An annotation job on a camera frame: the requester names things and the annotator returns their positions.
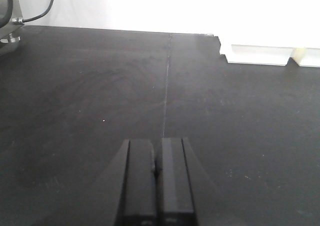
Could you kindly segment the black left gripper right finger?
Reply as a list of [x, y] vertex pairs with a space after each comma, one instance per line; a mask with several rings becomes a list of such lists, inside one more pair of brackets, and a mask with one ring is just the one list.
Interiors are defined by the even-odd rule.
[[196, 211], [181, 138], [163, 138], [157, 170], [157, 206], [161, 226], [195, 226]]

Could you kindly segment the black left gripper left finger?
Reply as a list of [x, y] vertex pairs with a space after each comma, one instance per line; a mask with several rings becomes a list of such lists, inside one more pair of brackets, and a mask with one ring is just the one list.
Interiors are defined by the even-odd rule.
[[148, 139], [130, 139], [116, 226], [157, 224], [154, 147]]

